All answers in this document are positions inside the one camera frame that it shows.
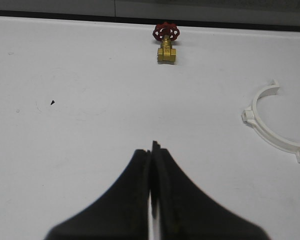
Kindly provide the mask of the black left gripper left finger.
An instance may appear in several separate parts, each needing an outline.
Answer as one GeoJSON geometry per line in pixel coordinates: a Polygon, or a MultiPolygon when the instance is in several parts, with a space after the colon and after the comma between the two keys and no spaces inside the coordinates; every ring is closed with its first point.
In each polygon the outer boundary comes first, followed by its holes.
{"type": "Polygon", "coordinates": [[[115,183],[83,211],[53,227],[47,240],[147,240],[151,154],[138,149],[115,183]]]}

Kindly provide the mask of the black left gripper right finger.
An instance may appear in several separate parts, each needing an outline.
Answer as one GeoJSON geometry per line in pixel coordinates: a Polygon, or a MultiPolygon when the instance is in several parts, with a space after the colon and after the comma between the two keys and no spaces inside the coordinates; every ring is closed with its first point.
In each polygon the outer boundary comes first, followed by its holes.
{"type": "Polygon", "coordinates": [[[151,151],[152,216],[161,240],[267,240],[256,224],[201,191],[169,151],[154,141],[151,151]]]}

